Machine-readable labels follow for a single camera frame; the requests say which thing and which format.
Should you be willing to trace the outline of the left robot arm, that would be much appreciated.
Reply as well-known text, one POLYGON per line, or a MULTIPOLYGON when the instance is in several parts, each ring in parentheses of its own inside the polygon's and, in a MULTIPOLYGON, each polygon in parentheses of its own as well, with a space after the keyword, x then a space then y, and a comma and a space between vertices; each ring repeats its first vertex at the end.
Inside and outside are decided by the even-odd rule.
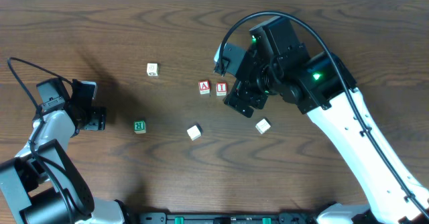
POLYGON ((23 149, 1 164, 1 192, 17 223, 126 223, 119 201, 95 198, 66 154, 80 131, 102 131, 106 109, 94 107, 97 84, 60 78, 37 84, 33 131, 23 149))

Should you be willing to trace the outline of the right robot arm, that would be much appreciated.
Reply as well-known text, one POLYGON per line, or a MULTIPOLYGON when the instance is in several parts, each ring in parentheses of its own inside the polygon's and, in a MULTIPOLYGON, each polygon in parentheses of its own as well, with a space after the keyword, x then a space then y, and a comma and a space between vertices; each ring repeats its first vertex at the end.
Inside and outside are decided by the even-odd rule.
POLYGON ((226 105, 251 117, 268 97, 279 95, 329 138, 351 169, 368 203, 332 204, 314 222, 427 223, 428 189, 398 158, 341 59, 327 46, 310 56, 294 31, 294 25, 304 25, 297 17, 279 11, 263 16, 249 31, 247 49, 222 40, 214 71, 235 77, 226 105))

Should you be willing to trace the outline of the red letter A block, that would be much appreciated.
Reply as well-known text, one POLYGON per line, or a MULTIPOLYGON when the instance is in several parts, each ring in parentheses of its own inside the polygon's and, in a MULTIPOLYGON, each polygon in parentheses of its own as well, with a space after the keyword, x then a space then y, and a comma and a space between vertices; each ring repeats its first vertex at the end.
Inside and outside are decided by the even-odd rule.
POLYGON ((201 95, 210 93, 210 83, 208 80, 202 80, 198 82, 198 89, 201 95))

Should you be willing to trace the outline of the red letter I block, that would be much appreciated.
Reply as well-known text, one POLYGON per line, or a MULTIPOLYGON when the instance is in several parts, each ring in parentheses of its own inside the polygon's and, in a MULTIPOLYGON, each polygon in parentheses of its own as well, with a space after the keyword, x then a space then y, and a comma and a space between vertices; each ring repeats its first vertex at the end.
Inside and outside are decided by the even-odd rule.
POLYGON ((227 94, 227 83, 218 82, 216 84, 216 94, 217 96, 225 96, 227 94))

